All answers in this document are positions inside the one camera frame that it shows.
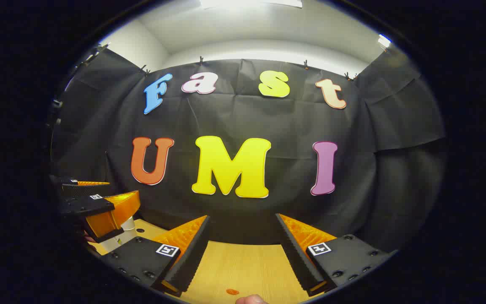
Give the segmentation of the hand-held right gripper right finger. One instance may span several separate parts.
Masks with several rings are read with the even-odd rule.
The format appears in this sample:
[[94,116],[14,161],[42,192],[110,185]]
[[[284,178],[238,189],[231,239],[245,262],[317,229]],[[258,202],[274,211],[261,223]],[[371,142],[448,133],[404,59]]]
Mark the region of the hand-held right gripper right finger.
[[277,213],[280,244],[309,296],[337,291],[378,269],[397,250],[379,250],[349,233],[333,236]]

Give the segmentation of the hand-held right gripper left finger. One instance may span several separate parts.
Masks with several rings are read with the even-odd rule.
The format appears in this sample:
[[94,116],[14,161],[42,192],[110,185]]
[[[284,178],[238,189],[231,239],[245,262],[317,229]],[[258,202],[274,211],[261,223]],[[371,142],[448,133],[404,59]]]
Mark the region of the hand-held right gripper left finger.
[[100,255],[100,261],[143,288],[180,297],[194,279],[209,236],[210,216],[204,215],[152,240],[137,236]]

